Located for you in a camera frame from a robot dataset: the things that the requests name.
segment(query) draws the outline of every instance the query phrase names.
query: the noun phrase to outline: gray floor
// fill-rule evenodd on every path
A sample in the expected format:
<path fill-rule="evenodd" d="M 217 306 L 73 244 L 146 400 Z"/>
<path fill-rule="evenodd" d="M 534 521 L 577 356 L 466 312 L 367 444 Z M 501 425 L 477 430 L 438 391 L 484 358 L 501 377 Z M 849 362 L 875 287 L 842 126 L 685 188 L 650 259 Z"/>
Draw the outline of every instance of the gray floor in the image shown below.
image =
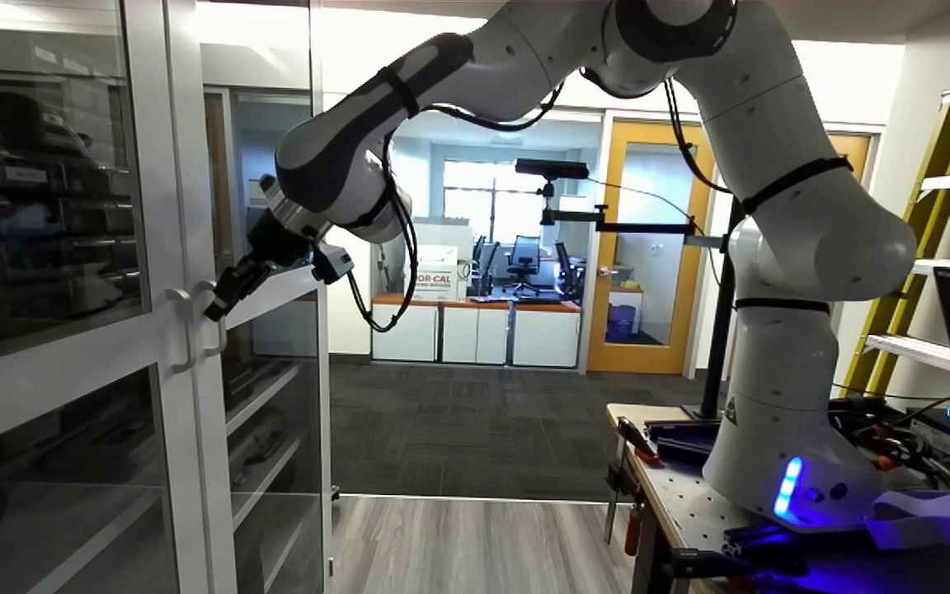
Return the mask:
<path fill-rule="evenodd" d="M 631 590 L 633 556 L 602 545 L 602 506 L 343 497 L 335 512 L 339 594 Z"/>
<path fill-rule="evenodd" d="M 602 501 L 608 402 L 695 406 L 680 377 L 333 362 L 343 493 Z"/>

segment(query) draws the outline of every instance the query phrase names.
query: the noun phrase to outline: ceiling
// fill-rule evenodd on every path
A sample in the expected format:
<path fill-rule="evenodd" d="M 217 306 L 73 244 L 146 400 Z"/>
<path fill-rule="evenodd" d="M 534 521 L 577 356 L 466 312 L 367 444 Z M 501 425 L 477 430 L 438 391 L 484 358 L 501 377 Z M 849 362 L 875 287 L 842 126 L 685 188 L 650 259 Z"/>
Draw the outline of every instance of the ceiling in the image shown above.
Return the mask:
<path fill-rule="evenodd" d="M 397 12 L 487 15 L 504 0 L 312 0 Z M 950 11 L 950 0 L 768 0 L 799 39 L 897 39 Z"/>

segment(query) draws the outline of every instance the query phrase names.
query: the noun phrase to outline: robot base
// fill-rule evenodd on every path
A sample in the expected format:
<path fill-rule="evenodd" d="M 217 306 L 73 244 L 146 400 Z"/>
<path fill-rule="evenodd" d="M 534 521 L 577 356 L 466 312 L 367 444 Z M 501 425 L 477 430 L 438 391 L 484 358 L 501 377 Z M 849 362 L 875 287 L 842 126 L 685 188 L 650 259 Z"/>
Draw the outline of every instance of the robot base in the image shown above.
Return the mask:
<path fill-rule="evenodd" d="M 791 532 L 861 527 L 879 478 L 827 413 L 796 413 L 765 400 L 730 400 L 705 482 L 740 508 Z"/>

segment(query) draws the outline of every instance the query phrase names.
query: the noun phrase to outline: gray carpet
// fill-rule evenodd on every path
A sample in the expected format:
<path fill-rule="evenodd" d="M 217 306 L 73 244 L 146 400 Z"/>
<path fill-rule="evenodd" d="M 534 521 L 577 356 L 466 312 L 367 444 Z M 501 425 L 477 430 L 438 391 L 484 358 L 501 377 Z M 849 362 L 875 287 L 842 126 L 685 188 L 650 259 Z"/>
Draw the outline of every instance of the gray carpet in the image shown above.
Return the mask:
<path fill-rule="evenodd" d="M 574 497 L 608 495 L 608 402 L 695 406 L 684 377 L 403 365 L 333 358 L 333 482 L 343 493 Z"/>

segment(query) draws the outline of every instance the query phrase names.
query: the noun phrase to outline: glass cabinet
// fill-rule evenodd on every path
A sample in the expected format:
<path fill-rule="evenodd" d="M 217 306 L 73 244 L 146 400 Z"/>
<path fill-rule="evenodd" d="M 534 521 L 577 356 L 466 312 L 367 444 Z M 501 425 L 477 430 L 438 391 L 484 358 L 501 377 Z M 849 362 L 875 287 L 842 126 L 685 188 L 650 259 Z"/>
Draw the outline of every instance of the glass cabinet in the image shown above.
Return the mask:
<path fill-rule="evenodd" d="M 0 2 L 0 590 L 323 590 L 323 290 L 217 268 L 195 0 Z"/>

